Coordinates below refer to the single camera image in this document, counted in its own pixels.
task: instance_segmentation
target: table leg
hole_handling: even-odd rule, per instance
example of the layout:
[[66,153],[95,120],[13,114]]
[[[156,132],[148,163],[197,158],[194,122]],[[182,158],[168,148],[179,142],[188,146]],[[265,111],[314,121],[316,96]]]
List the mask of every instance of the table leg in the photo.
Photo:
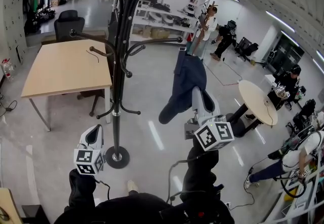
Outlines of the table leg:
[[39,112],[38,108],[36,107],[34,101],[33,101],[31,98],[29,99],[29,101],[30,101],[31,105],[34,107],[34,109],[35,109],[35,111],[37,112],[37,114],[38,114],[38,116],[40,117],[40,119],[41,119],[41,120],[43,121],[43,123],[45,124],[45,126],[46,126],[46,130],[47,130],[47,131],[51,131],[50,124],[48,124],[48,123],[46,122],[46,120],[43,118],[43,116],[42,116],[41,113]]
[[[110,99],[111,99],[110,88],[105,88],[105,109],[106,109],[106,111],[109,111],[109,109],[112,105],[110,103]],[[106,123],[111,122],[111,114],[110,113],[108,115],[106,115],[105,118],[106,118]]]
[[248,107],[245,105],[245,103],[243,103],[243,105],[227,121],[235,123],[247,111]]
[[261,123],[262,122],[259,121],[258,119],[254,120],[247,128],[243,129],[240,133],[238,133],[237,136],[243,137],[248,131],[250,131],[253,128],[256,128]]

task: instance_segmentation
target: black cable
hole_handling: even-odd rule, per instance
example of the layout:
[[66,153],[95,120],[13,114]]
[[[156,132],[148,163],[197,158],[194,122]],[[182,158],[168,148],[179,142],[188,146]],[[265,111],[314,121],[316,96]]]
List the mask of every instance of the black cable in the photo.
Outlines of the black cable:
[[250,168],[250,170],[249,170],[249,174],[247,175],[247,178],[245,179],[245,181],[244,181],[244,183],[243,183],[244,191],[245,191],[247,194],[251,194],[252,199],[253,199],[253,203],[247,203],[247,204],[244,204],[244,205],[237,205],[237,206],[235,206],[235,207],[232,208],[232,209],[229,208],[229,210],[233,210],[233,209],[238,208],[238,207],[244,207],[244,206],[248,206],[248,205],[253,205],[253,204],[255,203],[255,200],[254,200],[253,194],[250,193],[250,192],[248,192],[248,191],[245,189],[245,185],[244,185],[244,184],[245,184],[245,182],[248,180],[248,177],[249,177],[250,173],[252,173],[252,171],[253,171],[253,167],[254,167],[256,164],[259,164],[259,163],[261,163],[262,161],[266,160],[267,158],[268,158],[268,157],[266,157],[266,158],[260,160],[259,162],[255,163],[253,166],[251,166],[251,168]]
[[110,186],[108,184],[104,183],[103,181],[98,181],[93,175],[92,175],[92,177],[96,183],[102,183],[103,185],[108,186],[107,198],[108,198],[108,200],[110,200],[110,198],[109,198]]
[[189,162],[191,162],[191,161],[197,160],[197,159],[199,159],[200,157],[206,155],[207,153],[208,153],[208,152],[203,153],[203,154],[201,154],[201,155],[199,155],[199,156],[197,156],[197,157],[191,158],[191,159],[187,159],[187,160],[179,160],[179,161],[177,161],[176,163],[174,163],[174,164],[170,167],[170,169],[169,169],[169,179],[168,179],[168,198],[167,198],[167,200],[166,200],[167,203],[169,202],[169,199],[170,199],[170,197],[171,197],[171,196],[170,196],[170,193],[171,193],[171,171],[172,171],[172,169],[175,168],[178,164],[181,164],[181,163],[189,163]]
[[[16,105],[15,105],[13,108],[10,108],[11,104],[13,104],[14,102],[16,103]],[[14,109],[17,107],[17,105],[18,105],[18,102],[17,102],[16,100],[12,101],[12,102],[9,104],[8,107],[5,107],[5,112],[4,112],[2,115],[0,115],[0,118],[1,118],[4,114],[6,114],[6,112],[11,112],[12,110],[14,110]]]
[[94,55],[94,54],[91,54],[88,50],[86,50],[86,52],[89,53],[90,55],[93,55],[93,56],[97,57],[97,59],[98,59],[98,63],[99,63],[99,57],[98,57],[98,56],[96,56],[96,55]]

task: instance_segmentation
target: power cord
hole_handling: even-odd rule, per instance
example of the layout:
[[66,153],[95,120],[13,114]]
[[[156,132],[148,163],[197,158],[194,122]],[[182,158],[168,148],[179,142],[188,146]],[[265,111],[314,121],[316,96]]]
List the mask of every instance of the power cord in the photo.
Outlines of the power cord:
[[103,181],[98,181],[93,175],[92,175],[92,178],[95,180],[96,183],[102,183],[103,185],[108,187],[107,198],[108,198],[108,200],[110,200],[110,198],[109,198],[110,186],[108,184],[104,183]]
[[170,203],[171,203],[171,205],[172,205],[172,201],[174,201],[175,197],[176,197],[177,195],[179,195],[179,194],[182,194],[182,193],[196,193],[196,192],[203,192],[203,191],[187,191],[187,192],[178,192],[178,193],[176,193],[176,194],[170,196],[170,193],[171,193],[171,171],[172,171],[173,168],[175,168],[177,165],[179,165],[179,164],[181,164],[181,163],[189,163],[189,162],[191,162],[191,161],[194,161],[194,160],[199,159],[200,157],[202,157],[202,156],[204,156],[204,155],[206,155],[206,154],[208,154],[208,152],[203,153],[203,154],[201,154],[201,155],[199,155],[199,156],[197,156],[197,157],[194,157],[194,158],[191,158],[191,159],[188,159],[188,160],[179,160],[179,161],[177,161],[176,163],[174,163],[174,164],[170,167],[170,169],[169,169],[169,179],[168,179],[168,198],[167,198],[167,200],[166,200],[167,203],[168,203],[169,200],[170,200]]
[[244,191],[245,191],[247,194],[250,194],[250,195],[252,196],[253,203],[247,203],[247,204],[244,204],[244,205],[237,205],[237,206],[235,206],[234,208],[229,209],[229,210],[233,210],[233,209],[238,208],[238,207],[244,207],[244,206],[248,206],[248,205],[253,205],[253,204],[255,203],[255,199],[254,199],[253,194],[250,193],[250,192],[248,192],[247,189],[245,189],[245,185],[244,185],[244,184],[245,184],[245,182],[248,180],[249,175],[252,174],[252,172],[253,172],[253,167],[254,167],[256,164],[259,164],[259,163],[261,163],[262,161],[266,160],[267,158],[268,158],[268,157],[266,157],[266,158],[262,159],[261,161],[255,163],[255,164],[254,164],[254,165],[249,169],[249,173],[248,173],[248,175],[247,175],[247,177],[246,177],[246,179],[245,179],[245,181],[244,181],[244,183],[243,183]]
[[[13,104],[14,102],[16,103],[16,105],[15,105],[13,108],[10,108],[11,104]],[[1,118],[4,114],[6,114],[7,112],[11,112],[11,111],[13,111],[13,110],[17,107],[17,104],[18,104],[18,102],[17,102],[16,100],[14,100],[14,101],[12,101],[12,102],[9,104],[8,107],[4,107],[4,108],[5,108],[5,112],[4,112],[2,115],[0,115],[0,118]]]

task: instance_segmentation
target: office chair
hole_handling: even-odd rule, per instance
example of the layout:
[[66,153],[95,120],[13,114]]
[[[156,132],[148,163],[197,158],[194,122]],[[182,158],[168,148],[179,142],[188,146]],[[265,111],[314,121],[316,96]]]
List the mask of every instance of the office chair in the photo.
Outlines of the office chair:
[[[115,12],[112,12],[111,20],[109,22],[109,27],[108,27],[108,40],[111,43],[114,43],[114,41],[115,41],[116,32],[117,32],[116,14],[115,14]],[[108,49],[108,47],[106,45],[105,45],[105,50],[106,50],[106,54],[111,53],[111,51]],[[113,60],[114,60],[113,56],[107,57],[108,68],[109,68],[109,71],[110,71],[110,74],[111,74],[111,78],[112,78],[112,72],[113,72],[113,67],[114,67]],[[95,96],[95,100],[93,102],[91,112],[89,113],[89,116],[93,117],[99,97],[105,98],[104,89],[80,92],[80,94],[76,98],[78,100],[81,100],[82,98],[88,98],[88,97],[91,97],[91,96]]]
[[82,32],[84,25],[85,19],[78,17],[77,11],[68,10],[61,12],[59,18],[54,22],[56,42],[81,40],[81,38],[78,37],[72,38],[70,36],[70,31],[71,29],[75,29],[78,32]]

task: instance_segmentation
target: black stand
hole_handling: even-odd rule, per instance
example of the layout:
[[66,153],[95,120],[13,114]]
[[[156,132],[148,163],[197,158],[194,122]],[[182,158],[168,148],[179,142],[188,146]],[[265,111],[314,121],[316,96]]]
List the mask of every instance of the black stand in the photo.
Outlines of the black stand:
[[98,115],[97,119],[112,113],[112,125],[113,125],[113,140],[114,146],[109,148],[106,152],[106,162],[113,168],[120,169],[124,168],[128,165],[130,161],[130,155],[127,150],[121,146],[119,146],[119,126],[120,126],[120,110],[121,107],[124,111],[128,113],[133,113],[139,115],[140,111],[133,111],[123,107],[122,99],[123,99],[123,91],[124,91],[124,81],[125,75],[127,78],[132,77],[132,72],[126,69],[126,63],[128,56],[136,55],[138,52],[145,48],[144,44],[149,43],[161,43],[161,42],[182,42],[182,38],[174,38],[174,39],[158,39],[158,40],[147,40],[134,44],[129,48],[129,38],[131,33],[132,21],[134,17],[134,12],[139,0],[126,0],[124,6],[124,0],[119,0],[119,14],[117,20],[117,30],[114,44],[110,41],[99,38],[96,36],[92,36],[89,34],[84,34],[82,32],[76,32],[75,30],[71,30],[71,36],[79,36],[85,39],[91,39],[95,41],[102,42],[106,45],[106,48],[110,51],[110,53],[103,53],[94,47],[90,47],[90,51],[95,52],[99,55],[105,57],[113,56],[113,99],[112,99],[112,107],[109,111],[104,114]]
[[243,137],[248,131],[261,124],[261,121],[255,119],[250,125],[245,127],[245,124],[240,117],[247,111],[248,107],[244,103],[234,114],[229,113],[226,115],[226,120],[231,124],[235,137]]

